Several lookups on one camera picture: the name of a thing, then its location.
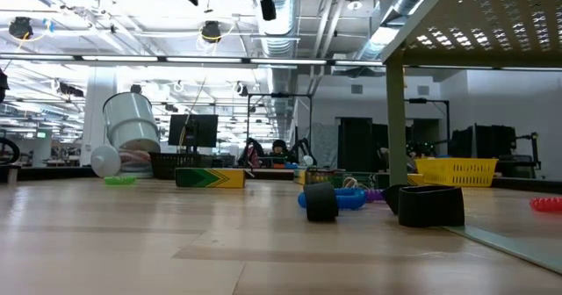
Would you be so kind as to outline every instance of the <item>computer monitor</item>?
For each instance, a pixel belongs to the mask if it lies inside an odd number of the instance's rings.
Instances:
[[[168,144],[170,146],[180,146],[180,135],[184,129],[185,120],[187,115],[172,115],[169,121],[169,138]],[[197,134],[197,147],[217,147],[217,130],[219,127],[219,115],[199,115],[192,114],[190,122],[197,121],[198,134]]]

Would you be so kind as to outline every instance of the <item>overhead shelf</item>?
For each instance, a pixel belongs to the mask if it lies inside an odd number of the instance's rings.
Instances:
[[[426,66],[562,67],[562,0],[425,0],[383,52]]]

